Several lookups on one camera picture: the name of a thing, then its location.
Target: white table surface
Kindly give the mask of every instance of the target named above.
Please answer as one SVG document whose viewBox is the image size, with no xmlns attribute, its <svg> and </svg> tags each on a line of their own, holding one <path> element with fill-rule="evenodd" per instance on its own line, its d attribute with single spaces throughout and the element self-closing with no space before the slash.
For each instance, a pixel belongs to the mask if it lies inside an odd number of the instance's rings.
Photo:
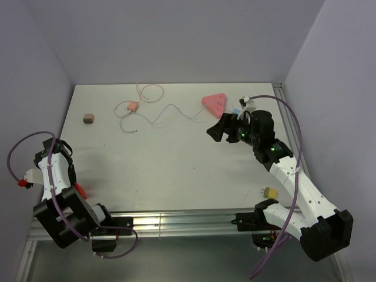
<svg viewBox="0 0 376 282">
<path fill-rule="evenodd" d="M 164 98 L 142 102 L 138 113 L 153 120 L 174 103 L 193 116 L 202 108 L 202 97 L 221 92 L 227 96 L 228 109 L 240 108 L 242 96 L 274 96 L 270 83 L 162 86 Z M 160 88 L 154 86 L 144 92 L 150 99 L 159 94 Z M 206 134 L 218 121 L 206 109 L 192 121 L 170 107 L 157 125 L 132 115 L 124 120 L 124 128 L 138 132 L 128 134 L 113 114 L 122 100 L 138 100 L 135 85 L 78 85 L 63 126 L 61 139 L 74 150 L 77 179 L 90 204 L 102 203 L 114 212 L 245 208 L 265 200 L 261 189 L 268 186 L 278 190 L 280 203 L 290 206 L 290 195 L 255 159 L 252 147 L 229 144 L 225 136 L 216 143 Z M 255 102 L 258 109 L 272 113 L 276 137 L 288 144 L 277 102 Z M 83 124 L 85 113 L 94 114 L 94 124 Z"/>
</svg>

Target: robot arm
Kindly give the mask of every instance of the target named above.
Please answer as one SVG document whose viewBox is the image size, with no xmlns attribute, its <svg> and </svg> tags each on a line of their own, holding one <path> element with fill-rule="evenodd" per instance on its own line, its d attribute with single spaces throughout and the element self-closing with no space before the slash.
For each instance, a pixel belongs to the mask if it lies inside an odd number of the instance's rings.
<svg viewBox="0 0 376 282">
<path fill-rule="evenodd" d="M 90 207 L 75 189 L 76 173 L 73 160 L 71 154 L 66 150 L 66 143 L 59 139 L 56 139 L 51 158 L 52 177 L 55 187 L 50 186 L 48 154 L 51 144 L 52 139 L 43 142 L 44 150 L 37 153 L 34 159 L 34 164 L 38 169 L 29 170 L 24 179 L 27 180 L 28 184 L 43 184 L 42 201 L 33 208 L 33 213 L 55 243 L 64 249 L 78 240 L 79 237 L 58 215 L 52 201 L 51 189 L 55 189 L 59 208 L 62 211 L 71 209 L 71 214 L 67 215 L 66 218 L 69 224 L 82 236 L 87 236 L 96 230 L 101 223 L 107 226 L 114 226 L 114 224 L 105 206 L 96 204 Z M 112 251 L 114 248 L 112 246 L 107 248 L 107 250 Z"/>
<path fill-rule="evenodd" d="M 250 98 L 244 97 L 240 99 L 242 107 L 246 106 L 245 100 L 250 105 Z M 295 170 L 297 161 L 292 151 L 275 138 L 270 112 L 254 110 L 250 112 L 250 120 L 244 115 L 224 113 L 207 133 L 216 142 L 220 142 L 223 133 L 226 133 L 229 143 L 242 141 L 252 146 L 256 159 L 282 183 L 291 196 L 294 195 L 295 174 L 298 173 L 297 205 L 303 217 L 294 213 L 286 232 L 300 240 L 309 258 L 319 261 L 350 244 L 353 217 L 347 210 L 339 211 L 330 203 L 303 171 Z M 266 200 L 256 205 L 249 222 L 253 226 L 271 224 L 282 227 L 288 212 L 278 201 Z"/>
<path fill-rule="evenodd" d="M 243 97 L 239 100 L 239 102 L 241 106 L 241 111 L 237 115 L 237 119 L 244 119 L 246 113 L 250 115 L 251 112 L 256 110 L 256 104 L 249 97 Z"/>
</svg>

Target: pink triangle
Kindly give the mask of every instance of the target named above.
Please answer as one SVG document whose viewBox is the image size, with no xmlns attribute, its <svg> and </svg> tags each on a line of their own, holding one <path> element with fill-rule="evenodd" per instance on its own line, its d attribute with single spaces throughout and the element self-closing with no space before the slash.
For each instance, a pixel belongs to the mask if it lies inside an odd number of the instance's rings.
<svg viewBox="0 0 376 282">
<path fill-rule="evenodd" d="M 224 112 L 226 94 L 219 93 L 202 98 L 201 103 L 217 119 L 220 119 Z"/>
</svg>

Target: red clip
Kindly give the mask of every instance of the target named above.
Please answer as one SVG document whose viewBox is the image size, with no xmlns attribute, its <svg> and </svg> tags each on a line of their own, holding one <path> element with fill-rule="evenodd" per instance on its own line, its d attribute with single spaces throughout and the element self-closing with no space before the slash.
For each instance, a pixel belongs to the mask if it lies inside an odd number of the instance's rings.
<svg viewBox="0 0 376 282">
<path fill-rule="evenodd" d="M 27 182 L 25 179 L 21 179 L 18 182 L 18 186 L 21 186 L 21 187 L 26 187 L 27 184 L 29 184 L 29 182 Z"/>
<path fill-rule="evenodd" d="M 80 186 L 80 184 L 76 183 L 75 184 L 75 189 L 77 190 L 78 193 L 86 200 L 88 197 L 84 191 L 84 189 Z"/>
</svg>

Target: purple wall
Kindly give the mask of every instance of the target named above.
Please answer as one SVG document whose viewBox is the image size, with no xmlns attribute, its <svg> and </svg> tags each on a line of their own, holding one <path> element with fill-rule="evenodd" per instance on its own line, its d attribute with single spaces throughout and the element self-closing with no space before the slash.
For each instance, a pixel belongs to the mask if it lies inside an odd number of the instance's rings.
<svg viewBox="0 0 376 282">
<path fill-rule="evenodd" d="M 286 79 L 319 189 L 354 216 L 347 257 L 375 281 L 376 1 L 326 0 Z"/>
<path fill-rule="evenodd" d="M 2 1 L 0 34 L 0 280 L 13 281 L 41 190 L 17 186 L 6 169 L 6 155 L 28 133 L 60 132 L 72 85 L 21 0 Z M 19 177 L 33 168 L 33 154 L 44 138 L 28 141 L 15 153 L 12 166 Z"/>
<path fill-rule="evenodd" d="M 282 82 L 324 0 L 23 0 L 75 84 Z"/>
</svg>

